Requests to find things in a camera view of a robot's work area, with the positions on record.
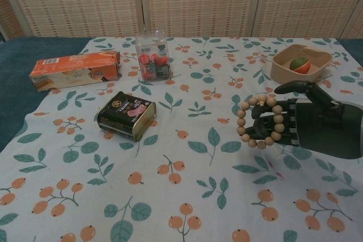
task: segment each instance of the orange box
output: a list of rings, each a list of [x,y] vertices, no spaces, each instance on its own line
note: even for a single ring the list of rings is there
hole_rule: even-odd
[[[107,51],[39,60],[29,77],[38,91],[119,79],[120,52]]]

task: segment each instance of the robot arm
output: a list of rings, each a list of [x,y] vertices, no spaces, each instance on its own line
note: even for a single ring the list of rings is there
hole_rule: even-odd
[[[282,107],[285,129],[283,145],[300,146],[339,158],[363,156],[363,107],[334,100],[316,83],[295,80],[275,89],[276,94],[298,92],[308,99],[278,101]],[[252,109],[254,124],[246,129],[253,139],[265,139],[274,128],[272,107],[264,104]]]

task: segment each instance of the wooden bead bracelet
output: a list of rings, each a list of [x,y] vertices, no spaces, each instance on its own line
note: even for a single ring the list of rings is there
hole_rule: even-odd
[[[271,132],[271,136],[265,138],[265,140],[261,140],[256,142],[255,139],[252,139],[247,133],[244,125],[246,124],[246,120],[244,117],[246,116],[246,111],[250,108],[250,106],[256,106],[259,104],[263,106],[264,104],[272,107],[272,112],[275,114],[273,116],[273,122],[275,122],[274,131]],[[285,130],[285,126],[283,124],[284,117],[282,115],[282,107],[280,105],[276,105],[277,101],[274,97],[267,98],[266,95],[259,95],[258,97],[252,97],[248,100],[248,102],[243,102],[240,107],[242,110],[237,111],[237,116],[239,117],[237,120],[238,128],[237,133],[240,136],[241,140],[245,143],[248,143],[250,147],[258,147],[259,149],[263,150],[267,146],[273,145],[275,141],[281,139],[281,133]]]

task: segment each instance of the canned meat tin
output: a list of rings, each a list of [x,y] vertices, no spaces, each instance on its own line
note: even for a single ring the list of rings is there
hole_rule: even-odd
[[[139,141],[155,119],[155,102],[117,93],[98,113],[100,128],[114,130]]]

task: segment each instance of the floral tablecloth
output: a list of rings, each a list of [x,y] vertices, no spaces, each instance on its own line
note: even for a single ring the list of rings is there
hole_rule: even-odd
[[[53,90],[27,115],[0,154],[0,241],[362,241],[361,159],[236,133],[242,101],[275,96],[271,60],[292,44],[330,52],[319,85],[363,102],[363,68],[334,39],[169,38],[173,77],[152,83],[133,37],[91,40],[82,53],[120,51],[122,77]],[[97,126],[117,91],[157,104],[139,142]]]

